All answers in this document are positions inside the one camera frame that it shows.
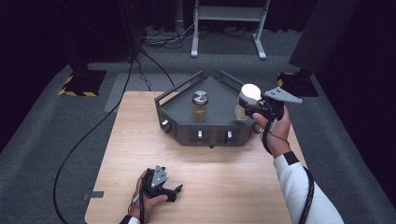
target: person's right hand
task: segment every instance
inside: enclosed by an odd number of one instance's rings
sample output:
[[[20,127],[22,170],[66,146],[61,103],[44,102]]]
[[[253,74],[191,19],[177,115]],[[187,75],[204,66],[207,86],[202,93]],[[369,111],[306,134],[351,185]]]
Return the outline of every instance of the person's right hand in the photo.
[[[276,124],[272,133],[267,134],[267,145],[270,148],[274,158],[291,151],[288,143],[291,124],[290,114],[289,110],[285,106],[284,110],[285,113],[283,118]],[[255,113],[253,114],[253,118],[260,126],[262,126],[262,128],[265,128],[267,125],[268,119],[266,119],[263,115]]]

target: person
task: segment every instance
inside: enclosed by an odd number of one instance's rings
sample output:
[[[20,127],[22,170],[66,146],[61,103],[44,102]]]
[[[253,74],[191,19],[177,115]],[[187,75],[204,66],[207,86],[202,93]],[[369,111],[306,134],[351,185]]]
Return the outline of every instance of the person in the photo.
[[[289,210],[291,222],[299,223],[308,194],[309,182],[303,165],[298,161],[290,148],[288,136],[291,120],[289,110],[286,107],[284,107],[284,110],[285,113],[283,118],[276,124],[274,130],[267,134],[267,145],[274,157],[276,174],[286,201],[286,206]],[[263,128],[268,122],[265,117],[258,113],[253,114],[252,117]],[[145,173],[143,173],[137,180],[134,197],[140,190],[141,178]],[[313,200],[305,223],[344,223],[329,198],[323,193],[316,183],[314,183],[314,185],[315,191]],[[144,204],[147,211],[146,214],[149,214],[156,205],[165,202],[166,199],[166,195],[160,195],[152,199],[145,197]],[[139,223],[139,218],[139,202],[136,202],[131,204],[128,216],[126,216],[121,223]]]

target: wooden table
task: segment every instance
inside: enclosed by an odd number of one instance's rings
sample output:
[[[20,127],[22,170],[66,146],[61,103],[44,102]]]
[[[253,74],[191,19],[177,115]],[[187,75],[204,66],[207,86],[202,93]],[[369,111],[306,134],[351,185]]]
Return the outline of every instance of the wooden table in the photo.
[[[164,184],[183,184],[174,203],[163,203],[150,223],[290,223],[273,158],[254,134],[243,147],[185,147],[160,129],[154,98],[161,92],[125,92],[85,219],[119,223],[127,213],[136,180],[156,164],[166,167]],[[289,141],[304,157],[294,130]]]

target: sleeve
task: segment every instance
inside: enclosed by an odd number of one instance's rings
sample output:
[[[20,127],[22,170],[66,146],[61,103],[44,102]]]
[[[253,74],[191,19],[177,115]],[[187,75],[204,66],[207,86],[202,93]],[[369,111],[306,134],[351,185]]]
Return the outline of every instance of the sleeve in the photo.
[[[304,167],[293,152],[277,157],[274,160],[274,166],[291,221],[298,223],[304,209],[309,186]],[[316,183],[306,223],[344,223],[337,209]]]
[[[139,219],[132,216],[125,216],[120,224],[140,224]]]

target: jar lid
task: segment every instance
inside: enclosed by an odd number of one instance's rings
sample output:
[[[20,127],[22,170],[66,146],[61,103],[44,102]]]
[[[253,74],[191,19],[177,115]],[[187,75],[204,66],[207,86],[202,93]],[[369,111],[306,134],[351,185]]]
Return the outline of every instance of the jar lid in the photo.
[[[208,101],[208,96],[205,91],[196,91],[192,96],[192,102],[196,105],[206,105]]]

